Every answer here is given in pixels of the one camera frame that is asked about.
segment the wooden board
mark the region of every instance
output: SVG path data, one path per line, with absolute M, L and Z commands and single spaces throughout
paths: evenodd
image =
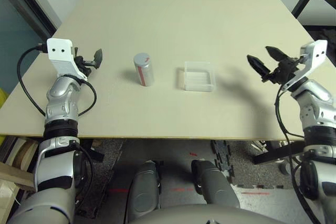
M 101 67 L 89 77 L 97 104 L 78 125 L 80 137 L 95 138 L 284 139 L 274 113 L 279 86 L 262 83 L 246 55 L 274 69 L 265 46 L 298 57 L 312 41 L 280 0 L 80 0 L 54 37 L 71 39 L 87 60 L 102 48 Z M 152 57 L 151 87 L 137 80 L 133 57 L 139 52 Z M 211 62 L 217 89 L 183 90 L 185 61 Z M 335 94 L 334 75 L 327 60 L 311 78 Z M 45 54 L 24 75 L 42 108 L 55 80 Z M 79 110 L 91 102 L 83 87 Z M 281 113 L 288 130 L 302 133 L 299 106 L 289 95 Z M 44 118 L 20 86 L 0 110 L 0 121 L 0 134 L 43 134 Z

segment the cylindrical canister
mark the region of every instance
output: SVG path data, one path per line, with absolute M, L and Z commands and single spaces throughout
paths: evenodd
M 134 65 L 141 85 L 150 86 L 154 83 L 154 74 L 151 57 L 142 52 L 134 56 Z

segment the transparent box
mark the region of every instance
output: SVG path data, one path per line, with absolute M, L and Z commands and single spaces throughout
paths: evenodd
M 184 64 L 184 89 L 190 91 L 213 91 L 216 87 L 215 73 L 210 62 L 186 61 Z

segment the black cable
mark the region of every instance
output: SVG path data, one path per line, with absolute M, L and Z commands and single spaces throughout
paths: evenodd
M 282 87 L 283 87 L 284 85 L 282 85 L 281 87 L 280 87 L 280 89 L 278 90 L 278 93 L 277 93 L 277 99 L 276 99 L 276 102 L 275 102 L 275 106 L 276 106 L 276 111 L 275 111 L 275 115 L 276 115 L 276 117 L 277 117 L 277 120 L 278 120 L 278 122 L 279 122 L 279 115 L 280 115 L 280 97 L 283 95 L 283 94 L 285 94 L 286 92 L 282 92 L 281 94 L 279 94 L 280 93 L 280 91 L 281 91 L 281 89 L 282 89 Z M 291 132 L 289 132 L 287 129 L 286 129 L 286 127 L 285 127 L 285 125 L 284 125 L 284 123 L 281 121 L 281 126 L 280 127 L 283 127 L 283 129 L 286 131 L 286 133 L 288 134 L 288 135 L 292 135 L 292 136 L 296 136 L 296 137 L 300 137 L 300 138 L 305 138 L 304 136 L 302 136 L 302 135 L 298 135 L 298 134 L 294 134 L 294 133 L 291 133 Z
M 26 89 L 23 81 L 22 81 L 22 76 L 21 76 L 21 63 L 23 61 L 23 59 L 26 57 L 26 55 L 28 53 L 30 53 L 31 51 L 34 50 L 39 50 L 39 47 L 32 47 L 30 49 L 28 49 L 27 51 L 25 51 L 19 58 L 19 60 L 17 61 L 17 65 L 16 65 L 16 74 L 17 74 L 17 78 L 19 79 L 20 85 L 23 89 L 23 91 L 25 92 L 26 96 L 30 99 L 31 103 L 35 106 L 35 108 L 37 108 L 37 110 L 43 115 L 46 116 L 46 113 L 40 108 L 40 106 L 34 101 L 34 99 L 32 98 L 32 96 L 29 94 L 28 90 Z
M 91 85 L 91 83 L 88 82 L 88 81 L 84 81 L 84 80 L 81 80 L 81 82 L 83 82 L 86 86 L 88 86 L 88 87 L 92 90 L 92 93 L 93 93 L 93 95 L 94 95 L 94 99 L 93 99 L 93 102 L 92 102 L 91 106 L 88 107 L 88 108 L 87 108 L 86 110 L 84 110 L 83 112 L 80 112 L 80 113 L 78 114 L 78 116 L 81 116 L 81 115 L 85 114 L 86 112 L 88 112 L 89 110 L 91 110 L 92 107 L 95 105 L 95 103 L 96 103 L 96 101 L 97 101 L 97 93 L 96 93 L 94 87 Z
M 127 217 L 127 206 L 128 206 L 128 200 L 130 198 L 130 192 L 131 192 L 131 188 L 132 188 L 132 185 L 133 185 L 133 180 L 130 184 L 130 187 L 128 189 L 128 192 L 127 192 L 127 198 L 126 198 L 126 206 L 125 206 L 125 212 L 124 212 L 124 221 L 123 221 L 123 224 L 126 224 L 126 217 Z
M 277 93 L 277 96 L 276 96 L 276 101 L 275 101 L 275 110 L 276 110 L 276 117 L 277 117 L 279 126 L 281 128 L 281 131 L 285 135 L 285 138 L 286 138 L 287 143 L 288 143 L 288 152 L 289 152 L 288 157 L 289 157 L 289 165 L 290 165 L 290 171 L 291 171 L 291 182 L 292 182 L 294 191 L 295 191 L 295 193 L 296 193 L 296 195 L 297 195 L 297 197 L 298 197 L 298 199 L 301 203 L 301 206 L 303 207 L 304 211 L 306 212 L 306 214 L 308 215 L 310 220 L 314 224 L 321 224 L 321 222 L 316 218 L 315 214 L 311 210 L 311 208 L 308 205 L 306 199 L 304 198 L 304 196 L 300 192 L 299 187 L 298 187 L 298 185 L 296 183 L 296 180 L 295 180 L 295 173 L 301 165 L 297 165 L 295 168 L 293 168 L 292 149 L 291 149 L 291 144 L 290 144 L 289 138 L 287 136 L 288 131 L 287 131 L 286 127 L 284 126 L 284 124 L 282 122 L 282 119 L 281 119 L 281 115 L 280 115 L 280 109 L 279 109 L 280 108 L 280 97 L 283 95 L 283 93 L 280 94 L 280 91 L 283 87 L 284 87 L 284 84 L 281 85 L 279 90 L 278 90 L 278 93 Z
M 90 157 L 90 155 L 88 154 L 88 152 L 80 145 L 78 145 L 78 148 L 85 154 L 86 158 L 88 159 L 89 161 L 89 164 L 90 164 L 90 170 L 91 170 L 91 178 L 90 178 L 90 182 L 89 182 L 89 187 L 88 189 L 86 190 L 85 194 L 84 194 L 84 197 L 83 199 L 81 200 L 81 202 L 76 206 L 76 211 L 77 212 L 80 207 L 83 205 L 84 203 L 84 200 L 88 197 L 89 195 L 89 192 L 91 190 L 91 187 L 92 187 L 92 182 L 93 182 L 93 177 L 94 177 L 94 173 L 93 173 L 93 162 L 92 162 L 92 159 Z

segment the floor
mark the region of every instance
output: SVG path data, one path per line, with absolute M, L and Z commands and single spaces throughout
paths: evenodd
M 231 157 L 238 157 L 233 161 L 235 176 L 247 171 L 242 169 L 250 159 L 242 158 L 249 149 L 250 142 L 227 141 L 231 146 Z M 161 163 L 162 192 L 160 203 L 163 208 L 187 204 L 205 204 L 203 196 L 196 193 L 191 177 L 191 161 L 205 158 L 213 161 L 210 141 L 202 140 L 127 140 L 122 149 L 119 160 L 113 168 L 113 178 L 107 185 L 106 197 L 95 219 L 76 216 L 75 223 L 122 224 L 127 192 L 139 165 L 146 160 L 155 160 Z M 311 223 L 300 206 L 293 189 L 276 189 L 281 181 L 289 180 L 283 175 L 277 164 L 258 165 L 254 167 L 255 176 L 241 176 L 240 183 L 248 185 L 232 185 L 240 201 L 241 208 L 251 210 L 285 223 Z M 255 185 L 273 184 L 272 189 L 260 189 Z

